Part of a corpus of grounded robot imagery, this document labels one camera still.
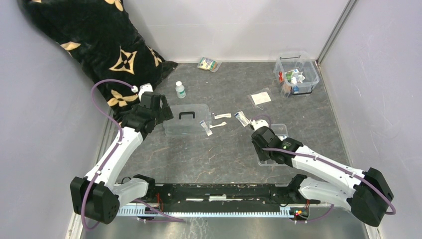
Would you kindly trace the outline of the white bottle green label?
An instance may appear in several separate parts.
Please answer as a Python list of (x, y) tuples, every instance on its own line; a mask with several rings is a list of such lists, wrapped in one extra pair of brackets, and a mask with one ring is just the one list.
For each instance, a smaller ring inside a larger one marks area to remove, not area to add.
[(186, 96), (185, 87), (181, 81), (176, 82), (175, 90), (179, 99), (183, 99)]

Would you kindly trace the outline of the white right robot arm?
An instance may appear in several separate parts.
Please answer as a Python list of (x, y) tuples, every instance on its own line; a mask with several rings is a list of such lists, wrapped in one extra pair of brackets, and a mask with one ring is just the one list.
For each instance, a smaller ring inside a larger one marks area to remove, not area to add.
[(293, 203), (318, 200), (348, 210), (361, 222), (378, 227), (385, 215), (395, 215), (394, 194), (381, 171), (341, 164), (290, 137), (280, 139), (268, 126), (254, 126), (251, 141), (262, 161), (272, 160), (320, 178), (297, 175), (287, 190)]

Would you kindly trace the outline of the clear plastic storage box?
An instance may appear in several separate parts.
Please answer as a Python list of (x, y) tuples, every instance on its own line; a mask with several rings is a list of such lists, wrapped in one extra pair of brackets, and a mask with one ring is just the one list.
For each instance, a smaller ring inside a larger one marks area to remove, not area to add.
[(305, 51), (281, 53), (273, 73), (284, 98), (311, 94), (320, 81), (315, 60)]

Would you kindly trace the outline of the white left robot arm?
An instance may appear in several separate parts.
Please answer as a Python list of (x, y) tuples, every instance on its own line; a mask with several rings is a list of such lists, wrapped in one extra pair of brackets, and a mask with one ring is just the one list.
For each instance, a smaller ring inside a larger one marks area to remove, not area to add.
[(134, 176), (118, 186), (115, 182), (147, 135), (173, 117), (165, 95), (154, 92), (143, 93), (140, 103), (115, 116), (118, 134), (110, 148), (83, 178), (75, 177), (70, 183), (73, 209), (81, 216), (83, 224), (87, 219), (109, 224), (126, 204), (136, 199), (150, 203), (156, 198), (152, 178)]

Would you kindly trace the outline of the teal item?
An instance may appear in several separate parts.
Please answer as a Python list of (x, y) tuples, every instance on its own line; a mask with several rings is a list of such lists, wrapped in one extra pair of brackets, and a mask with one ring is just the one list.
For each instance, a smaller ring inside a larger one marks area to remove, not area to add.
[(303, 83), (304, 80), (306, 79), (305, 76), (303, 75), (303, 72), (299, 71), (299, 69), (297, 68), (286, 72), (285, 75), (286, 75), (287, 82), (294, 85)]

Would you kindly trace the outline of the blue white bandage roll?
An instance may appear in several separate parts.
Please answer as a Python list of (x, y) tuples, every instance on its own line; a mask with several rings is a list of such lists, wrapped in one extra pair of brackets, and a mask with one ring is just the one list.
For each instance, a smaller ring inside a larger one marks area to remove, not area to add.
[(293, 86), (293, 87), (292, 87), (292, 94), (293, 94), (293, 95), (297, 95), (297, 94), (299, 94), (299, 93), (300, 93), (300, 87), (299, 87), (299, 86), (297, 86), (297, 85)]

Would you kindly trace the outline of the brown medicine bottle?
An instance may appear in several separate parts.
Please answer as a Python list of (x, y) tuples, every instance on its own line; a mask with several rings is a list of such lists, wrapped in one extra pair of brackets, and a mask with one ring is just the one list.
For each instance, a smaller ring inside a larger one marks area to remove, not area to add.
[(286, 82), (284, 82), (282, 87), (281, 87), (281, 95), (284, 98), (288, 98), (291, 94), (291, 90), (292, 90), (292, 87), (289, 86)]

